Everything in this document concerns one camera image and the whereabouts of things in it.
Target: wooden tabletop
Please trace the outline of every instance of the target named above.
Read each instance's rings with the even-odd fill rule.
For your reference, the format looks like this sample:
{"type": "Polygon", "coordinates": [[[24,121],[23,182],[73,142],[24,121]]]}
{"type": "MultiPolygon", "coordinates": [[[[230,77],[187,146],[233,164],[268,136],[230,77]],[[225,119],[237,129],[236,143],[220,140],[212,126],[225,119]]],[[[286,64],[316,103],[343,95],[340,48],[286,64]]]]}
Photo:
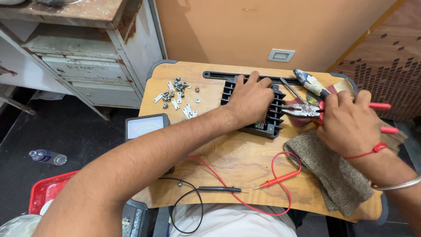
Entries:
{"type": "MultiPolygon", "coordinates": [[[[192,110],[198,111],[199,115],[206,113],[220,105],[225,81],[203,78],[203,71],[250,74],[253,70],[259,71],[260,75],[295,77],[290,70],[193,62],[162,63],[155,68],[152,77],[147,81],[139,116],[166,113],[171,124],[176,124],[185,117],[181,109],[188,103],[191,105],[192,110]],[[166,83],[173,81],[174,77],[181,77],[181,80],[191,84],[192,88],[186,89],[182,104],[179,104],[180,109],[176,111],[170,103],[169,108],[162,109],[162,100],[156,104],[152,100],[168,89],[166,83]],[[196,86],[200,87],[199,93],[196,93],[194,90],[196,86]],[[195,103],[196,98],[200,99],[200,103],[195,103]]],[[[328,73],[311,74],[325,87],[342,80],[328,73]]],[[[303,98],[306,97],[306,89],[301,86],[292,87],[303,98]]],[[[280,90],[286,94],[285,100],[293,100],[295,98],[294,94],[284,85],[280,85],[280,90]]],[[[288,207],[288,196],[279,185],[253,190],[254,187],[260,186],[266,180],[273,179],[271,162],[276,153],[283,151],[284,142],[314,127],[313,124],[309,124],[306,127],[298,128],[291,125],[287,116],[283,116],[282,119],[284,119],[284,122],[281,123],[283,129],[274,140],[235,131],[203,145],[193,152],[192,155],[203,159],[228,186],[235,186],[250,191],[250,193],[238,194],[239,198],[244,202],[288,207]]],[[[278,176],[297,170],[296,166],[285,155],[280,155],[277,158],[274,169],[278,176]]],[[[184,179],[196,187],[222,186],[218,179],[196,159],[184,159],[175,165],[173,174],[166,176],[184,179]]],[[[157,180],[136,194],[132,199],[144,202],[149,208],[174,205],[179,197],[191,190],[191,187],[188,185],[183,185],[180,188],[177,184],[178,182],[173,180],[157,180]]],[[[283,184],[291,193],[291,208],[294,209],[329,215],[354,222],[360,219],[376,220],[382,212],[380,199],[382,192],[380,191],[374,191],[374,195],[368,201],[362,203],[351,217],[345,218],[339,211],[327,211],[320,192],[319,181],[312,173],[301,172],[298,176],[284,181],[283,184]]],[[[204,203],[238,203],[229,193],[201,192],[200,195],[204,203]]],[[[190,194],[182,199],[179,204],[199,202],[197,195],[190,194]]]]}
{"type": "Polygon", "coordinates": [[[0,5],[0,19],[114,29],[126,0],[82,0],[71,5],[50,6],[34,0],[0,5]]]}

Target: gray rag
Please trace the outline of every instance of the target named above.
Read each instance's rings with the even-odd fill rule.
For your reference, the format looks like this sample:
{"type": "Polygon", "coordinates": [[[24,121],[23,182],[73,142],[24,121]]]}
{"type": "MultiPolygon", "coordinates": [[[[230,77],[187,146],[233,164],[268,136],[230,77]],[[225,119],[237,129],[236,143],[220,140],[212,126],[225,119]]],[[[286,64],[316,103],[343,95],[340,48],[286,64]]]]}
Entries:
{"type": "MultiPolygon", "coordinates": [[[[328,211],[339,210],[349,217],[360,203],[367,201],[373,190],[368,179],[339,154],[331,150],[311,129],[285,142],[284,150],[296,154],[320,181],[320,190],[328,211]]],[[[295,165],[298,161],[288,154],[295,165]]]]}

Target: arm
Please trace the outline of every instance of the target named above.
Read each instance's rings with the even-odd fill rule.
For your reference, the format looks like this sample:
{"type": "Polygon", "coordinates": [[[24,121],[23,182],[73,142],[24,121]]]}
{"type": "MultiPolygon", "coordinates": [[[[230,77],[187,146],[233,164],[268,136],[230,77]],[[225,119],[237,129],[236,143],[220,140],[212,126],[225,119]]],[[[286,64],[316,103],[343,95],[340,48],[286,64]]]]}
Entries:
{"type": "MultiPolygon", "coordinates": [[[[361,91],[352,102],[347,91],[326,98],[324,126],[317,129],[319,137],[343,157],[367,153],[380,142],[380,123],[368,107],[371,94],[361,91]]],[[[349,163],[380,187],[406,183],[418,177],[407,164],[389,149],[383,149],[349,163]]],[[[421,236],[421,183],[385,191],[399,208],[418,236],[421,236]]]]}
{"type": "Polygon", "coordinates": [[[246,84],[241,75],[227,105],[135,138],[89,163],[57,195],[34,237],[121,236],[121,213],[133,195],[201,145],[264,119],[274,93],[269,78],[257,80],[256,71],[246,84]]]}

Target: black wire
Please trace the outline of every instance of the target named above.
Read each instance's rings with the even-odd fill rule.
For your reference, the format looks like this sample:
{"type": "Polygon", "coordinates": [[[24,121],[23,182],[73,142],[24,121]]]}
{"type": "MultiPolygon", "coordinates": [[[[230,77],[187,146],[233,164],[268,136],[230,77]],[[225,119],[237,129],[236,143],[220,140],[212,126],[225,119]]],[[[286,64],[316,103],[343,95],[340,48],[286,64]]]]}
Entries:
{"type": "Polygon", "coordinates": [[[184,180],[178,179],[178,178],[158,178],[158,179],[172,179],[172,180],[178,180],[178,181],[180,181],[180,182],[187,183],[188,185],[190,185],[190,186],[193,188],[193,190],[188,191],[187,193],[185,193],[183,196],[181,196],[181,197],[180,197],[180,198],[176,201],[176,203],[175,203],[175,204],[174,204],[174,206],[173,206],[173,209],[172,209],[172,210],[171,210],[171,212],[170,212],[170,217],[171,217],[171,223],[173,224],[174,228],[175,228],[176,230],[180,231],[181,233],[183,233],[183,234],[191,234],[191,233],[194,233],[195,231],[197,231],[197,229],[199,229],[200,224],[202,223],[202,220],[203,220],[203,202],[202,202],[202,197],[200,197],[200,194],[199,194],[199,189],[197,189],[197,188],[196,188],[193,184],[191,184],[191,183],[189,183],[189,182],[186,182],[186,181],[184,181],[184,180]],[[188,195],[188,194],[190,194],[190,193],[192,193],[192,192],[194,192],[194,191],[196,191],[196,193],[197,193],[197,195],[199,196],[199,199],[200,199],[200,205],[201,205],[201,207],[202,207],[202,216],[200,217],[200,222],[199,222],[199,224],[197,225],[197,227],[196,227],[196,229],[195,229],[194,231],[192,231],[192,232],[184,232],[184,231],[180,230],[179,228],[177,228],[177,227],[176,227],[176,225],[174,224],[173,211],[174,211],[174,208],[176,208],[177,203],[178,203],[181,199],[183,199],[183,197],[185,197],[186,195],[188,195]]]}

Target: pliers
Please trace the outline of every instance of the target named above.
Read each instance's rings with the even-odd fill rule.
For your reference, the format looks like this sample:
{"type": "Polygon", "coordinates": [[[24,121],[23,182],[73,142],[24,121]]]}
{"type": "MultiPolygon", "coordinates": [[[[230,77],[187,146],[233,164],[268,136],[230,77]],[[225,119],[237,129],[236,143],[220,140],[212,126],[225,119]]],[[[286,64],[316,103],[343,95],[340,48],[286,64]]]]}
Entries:
{"type": "MultiPolygon", "coordinates": [[[[370,103],[369,107],[374,110],[389,110],[391,105],[383,103],[370,103]]],[[[283,105],[281,106],[281,110],[284,114],[293,118],[316,119],[320,125],[323,125],[325,102],[321,101],[318,106],[312,104],[283,105]]],[[[381,127],[380,132],[385,134],[396,134],[399,132],[399,129],[394,127],[381,127]]]]}

